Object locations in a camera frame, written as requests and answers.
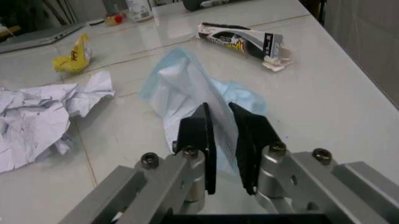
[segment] white crumpled paper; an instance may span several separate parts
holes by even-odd
[[[48,85],[9,91],[0,88],[0,173],[70,149],[65,132],[69,117],[84,117],[104,96],[113,96],[108,71],[93,75],[86,86]]]

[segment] white bottle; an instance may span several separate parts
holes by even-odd
[[[152,8],[148,0],[126,0],[129,7],[128,17],[134,21],[141,22],[152,18]]]

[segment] yellow wrapper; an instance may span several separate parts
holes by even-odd
[[[53,60],[54,69],[57,72],[79,72],[87,67],[92,57],[89,36],[81,34],[75,42],[69,56],[57,56]]]

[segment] surgical mask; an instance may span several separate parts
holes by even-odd
[[[176,48],[161,59],[140,91],[140,97],[163,119],[171,151],[180,120],[207,102],[214,124],[217,166],[227,172],[238,170],[235,159],[238,129],[228,102],[253,113],[264,114],[266,110],[263,99],[241,85],[211,80],[194,54],[183,48]]]

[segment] tabletop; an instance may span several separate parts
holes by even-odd
[[[116,90],[85,118],[72,120],[68,133],[75,147],[66,155],[0,174],[0,224],[56,223],[116,166],[133,167],[149,151],[170,153],[161,119],[138,92],[177,46],[193,52],[210,77],[239,82],[262,96],[266,116],[290,151],[326,148],[340,163],[365,161],[399,184],[397,109],[299,2],[252,0],[193,13],[178,3],[156,7],[154,15],[143,24],[86,26],[52,45],[0,55],[0,81],[13,88],[84,84],[108,70]],[[195,40],[200,21],[282,34],[294,63],[275,73],[255,58]],[[83,32],[91,36],[93,61],[81,74],[56,73],[52,58],[67,54]],[[202,211],[262,212],[239,178],[223,172]]]

